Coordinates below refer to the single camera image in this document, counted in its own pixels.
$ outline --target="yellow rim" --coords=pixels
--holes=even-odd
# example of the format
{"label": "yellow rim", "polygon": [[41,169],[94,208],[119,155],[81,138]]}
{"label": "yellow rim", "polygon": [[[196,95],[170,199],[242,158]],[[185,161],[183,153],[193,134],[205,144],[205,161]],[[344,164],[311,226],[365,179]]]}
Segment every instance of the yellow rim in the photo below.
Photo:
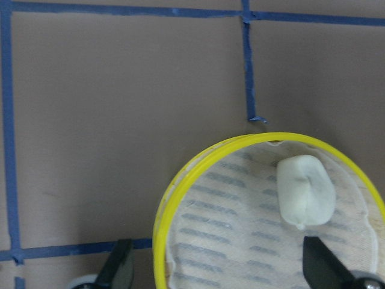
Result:
{"label": "yellow rim", "polygon": [[383,220],[385,220],[385,204],[378,193],[377,189],[374,187],[369,178],[365,175],[364,172],[347,156],[341,153],[339,150],[330,146],[329,144],[320,141],[316,138],[309,137],[302,134],[294,134],[290,132],[268,132],[264,134],[250,134],[250,135],[242,135],[240,137],[230,138],[228,140],[222,141],[222,146],[213,150],[209,155],[205,156],[200,160],[195,167],[193,167],[185,177],[180,181],[177,187],[174,189],[172,195],[169,200],[165,204],[165,200],[168,197],[168,194],[174,184],[174,181],[181,176],[181,174],[185,171],[189,164],[191,164],[198,157],[201,157],[204,153],[207,153],[210,149],[218,146],[216,144],[214,146],[209,147],[202,153],[198,154],[195,158],[193,158],[183,169],[176,175],[173,182],[171,183],[162,198],[161,205],[159,206],[155,227],[153,233],[153,252],[154,252],[154,274],[155,274],[155,283],[157,289],[167,289],[166,283],[166,275],[165,275],[165,247],[167,242],[167,234],[170,229],[173,217],[176,213],[176,210],[179,207],[182,198],[187,193],[189,188],[193,185],[193,183],[201,176],[208,168],[210,168],[213,164],[215,164],[220,159],[226,157],[227,155],[233,153],[234,151],[240,150],[247,146],[255,145],[258,143],[263,143],[266,141],[299,141],[302,143],[306,143],[308,145],[312,145],[318,148],[321,148],[335,157],[339,158],[343,161],[350,169],[359,176],[359,178],[363,181],[365,186],[371,192],[374,200],[377,203],[381,211],[381,215],[383,216]]}

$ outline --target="blue tape line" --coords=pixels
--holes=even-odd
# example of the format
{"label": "blue tape line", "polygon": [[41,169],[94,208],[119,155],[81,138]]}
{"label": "blue tape line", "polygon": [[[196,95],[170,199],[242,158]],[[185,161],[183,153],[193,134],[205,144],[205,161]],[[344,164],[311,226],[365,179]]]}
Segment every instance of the blue tape line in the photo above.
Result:
{"label": "blue tape line", "polygon": [[[143,238],[132,240],[134,249],[150,249],[152,248],[152,239]],[[115,242],[101,242],[89,244],[77,244],[66,246],[52,246],[21,249],[19,254],[23,259],[38,259],[38,258],[52,258],[60,256],[76,256],[93,253],[110,252],[114,247]],[[15,253],[12,250],[0,251],[0,261],[10,261],[14,258]]]}
{"label": "blue tape line", "polygon": [[[7,195],[8,232],[11,250],[20,249],[20,228],[17,203],[16,153],[14,144],[13,80],[11,47],[11,1],[3,0],[1,6],[1,58],[2,58],[2,109],[4,134],[5,189]],[[15,254],[17,265],[23,264]]]}
{"label": "blue tape line", "polygon": [[243,23],[243,50],[244,50],[244,58],[245,58],[247,119],[249,121],[263,121],[263,123],[267,123],[267,120],[265,118],[256,115],[253,56],[252,56],[251,45],[250,45],[250,24],[249,23]]}
{"label": "blue tape line", "polygon": [[25,289],[25,280],[20,277],[14,278],[14,289]]}
{"label": "blue tape line", "polygon": [[252,12],[251,20],[325,23],[325,24],[361,25],[361,26],[385,26],[384,18],[278,13],[278,12],[262,12],[262,11]]}
{"label": "blue tape line", "polygon": [[190,8],[163,8],[163,7],[135,7],[114,5],[82,5],[82,4],[54,4],[35,2],[13,2],[12,10],[18,12],[42,13],[93,13],[109,15],[154,15],[168,17],[232,17],[240,16],[241,11],[236,10],[204,10]]}

